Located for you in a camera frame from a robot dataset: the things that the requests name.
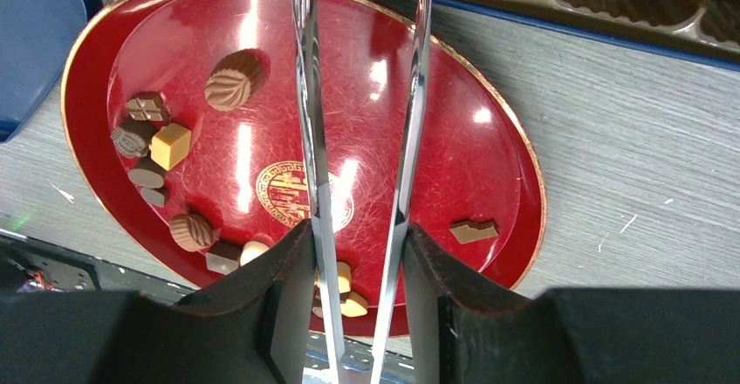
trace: tongs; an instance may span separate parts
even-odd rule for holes
[[[339,301],[337,252],[332,229],[332,205],[329,190],[329,169],[326,157],[324,114],[321,105],[319,76],[319,32],[317,0],[292,0],[296,26],[296,82],[298,113],[308,186],[311,226],[319,269],[319,293],[324,313],[326,345],[332,381],[347,381],[342,367],[344,333]],[[408,232],[411,191],[414,186],[416,161],[421,143],[421,128],[427,104],[429,72],[429,42],[432,0],[419,0],[416,6],[414,49],[408,92],[406,123],[401,143],[401,161],[394,193],[393,213],[388,233],[386,261],[380,288],[378,317],[373,340],[373,370],[370,381],[380,383],[386,343],[398,287],[403,244]]]

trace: gold emblem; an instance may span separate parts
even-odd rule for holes
[[[337,176],[329,174],[334,231],[345,228],[354,214],[354,200],[349,191],[335,190],[338,180]],[[257,177],[255,190],[267,212],[288,227],[311,216],[302,161],[280,161],[264,168]],[[338,195],[342,195],[339,199],[343,202],[337,201]]]

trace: gold rim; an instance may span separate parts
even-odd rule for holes
[[[82,45],[83,42],[85,42],[85,39],[87,38],[87,35],[95,28],[95,26],[101,20],[103,20],[103,18],[105,18],[106,16],[108,16],[112,11],[116,10],[117,8],[119,8],[122,4],[124,4],[127,1],[128,0],[113,0],[110,4],[108,4],[106,7],[104,7],[103,9],[101,9],[98,12],[98,14],[96,14],[90,20],[90,22],[87,24],[87,26],[85,27],[85,29],[79,34],[79,36],[77,37],[77,40],[74,42],[74,45],[72,46],[72,48],[70,50],[70,55],[67,58],[67,61],[65,63],[65,70],[62,73],[62,86],[61,86],[61,94],[60,94],[60,96],[61,96],[60,105],[61,105],[61,111],[62,111],[62,124],[63,124],[64,129],[65,129],[65,137],[66,137],[66,140],[67,140],[67,145],[69,146],[70,150],[72,151],[72,158],[74,159],[75,164],[77,164],[77,167],[79,169],[79,172],[82,174],[82,178],[85,179],[85,182],[87,183],[87,187],[92,192],[92,195],[95,196],[95,199],[100,203],[100,206],[103,207],[103,209],[108,213],[108,215],[113,220],[116,221],[116,223],[119,223],[119,221],[111,214],[111,211],[108,209],[108,207],[100,200],[100,198],[98,197],[98,195],[95,193],[95,190],[90,185],[90,182],[87,180],[87,176],[85,175],[85,172],[82,170],[82,167],[79,165],[79,160],[77,158],[77,151],[74,149],[74,146],[73,146],[72,142],[70,141],[69,128],[67,127],[67,118],[66,118],[66,110],[65,110],[65,108],[66,108],[66,106],[65,106],[65,98],[66,98],[66,86],[67,86],[67,79],[69,77],[69,71],[70,71],[70,68],[72,67],[72,62],[74,61],[74,58],[77,55],[77,51],[78,51],[79,47]],[[390,10],[389,8],[387,8],[385,6],[381,6],[380,4],[377,4],[375,2],[371,2],[370,0],[352,0],[352,1],[354,1],[355,3],[362,4],[362,5],[366,6],[366,7],[369,7],[369,8],[371,8],[373,10],[376,10],[376,11],[378,11],[380,13],[383,13],[384,15],[389,16],[389,17],[391,17],[391,18],[393,18],[393,19],[401,22],[401,23],[405,24],[406,26],[411,26],[412,24],[414,24],[414,22],[412,22],[410,19],[402,16],[401,14],[399,14],[399,13],[393,11],[393,10]],[[519,118],[517,118],[517,116],[514,114],[514,111],[511,109],[511,107],[506,102],[506,100],[504,99],[504,97],[501,96],[501,94],[498,92],[498,90],[496,90],[496,88],[485,78],[485,76],[483,76],[483,74],[481,72],[479,72],[478,69],[475,68],[465,57],[463,57],[459,52],[455,51],[454,48],[452,48],[451,46],[449,46],[446,43],[442,42],[439,38],[435,37],[434,35],[432,36],[431,40],[432,40],[432,42],[434,44],[440,46],[443,51],[447,52],[450,57],[454,58],[455,60],[457,60],[457,62],[459,62],[460,64],[462,64],[470,72],[470,74],[472,74],[473,77],[475,77],[478,80],[478,82],[481,83],[481,85],[483,85],[483,87],[485,87],[485,89],[496,99],[496,101],[498,102],[498,104],[503,108],[504,112],[506,113],[506,116],[508,116],[509,117],[509,120],[514,124],[514,127],[517,129],[517,132],[519,132],[519,136],[522,138],[522,141],[524,142],[524,145],[527,147],[527,152],[530,155],[530,158],[532,160],[532,163],[534,164],[535,173],[537,174],[537,178],[538,178],[538,182],[539,182],[540,199],[541,199],[541,202],[542,202],[542,223],[540,225],[539,237],[538,237],[538,240],[537,240],[537,245],[535,246],[534,253],[532,253],[532,257],[530,259],[530,262],[529,262],[529,264],[527,264],[527,267],[522,272],[522,275],[519,277],[519,279],[517,280],[517,282],[511,287],[511,289],[514,289],[514,288],[517,287],[517,285],[519,285],[519,283],[522,282],[522,280],[527,275],[527,273],[529,273],[532,265],[534,264],[535,259],[537,259],[537,256],[539,254],[540,247],[542,246],[543,238],[545,236],[545,225],[547,224],[547,199],[545,197],[545,180],[544,180],[544,178],[542,176],[542,169],[541,169],[541,167],[539,165],[539,159],[537,158],[537,155],[534,152],[534,147],[531,144],[531,141],[530,141],[529,136],[527,136],[527,133],[522,128],[522,124],[519,121]],[[139,241],[136,240],[136,238],[134,238],[133,236],[131,236],[131,234],[129,234],[128,231],[123,228],[123,226],[121,226],[121,228],[126,232],[126,234],[128,234],[129,237],[131,237],[132,240],[134,240],[142,249],[144,249],[144,251],[146,251],[149,254],[149,256],[151,256],[154,260],[156,260],[157,262],[159,262],[160,264],[162,264],[164,267],[166,267],[167,269],[169,269],[170,271],[172,271],[175,275],[177,275],[177,276],[179,276],[181,278],[184,278],[181,274],[175,272],[168,265],[164,264],[159,258],[157,258],[154,255],[152,255],[152,253],[149,252],[149,250],[145,246],[141,245],[141,243],[139,243]]]

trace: gray tabletop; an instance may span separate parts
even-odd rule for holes
[[[413,13],[410,0],[378,1]],[[740,287],[740,72],[443,7],[433,31],[509,101],[541,160],[549,219],[519,292]],[[58,87],[0,146],[0,179],[0,228],[187,284],[96,202]]]

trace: red tray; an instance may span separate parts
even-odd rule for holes
[[[369,313],[344,318],[372,336],[408,94],[410,22],[368,0],[319,0],[329,167],[334,175],[338,259]],[[304,179],[290,0],[115,0],[72,48],[62,81],[65,133],[92,192],[152,256],[199,286],[219,274],[168,232],[177,214],[203,215],[221,239],[274,244],[306,216],[275,176]],[[203,98],[220,58],[254,50],[265,82],[246,106],[221,113]],[[537,158],[506,102],[465,58],[434,39],[428,110],[412,199],[418,222],[450,253],[512,287],[531,266],[545,227]],[[126,100],[158,92],[172,120],[193,131],[187,159],[169,172],[170,199],[149,206],[128,180],[111,131]],[[499,236],[459,244],[453,222],[495,220]],[[392,335],[408,333],[399,289]],[[312,316],[312,330],[323,328]]]

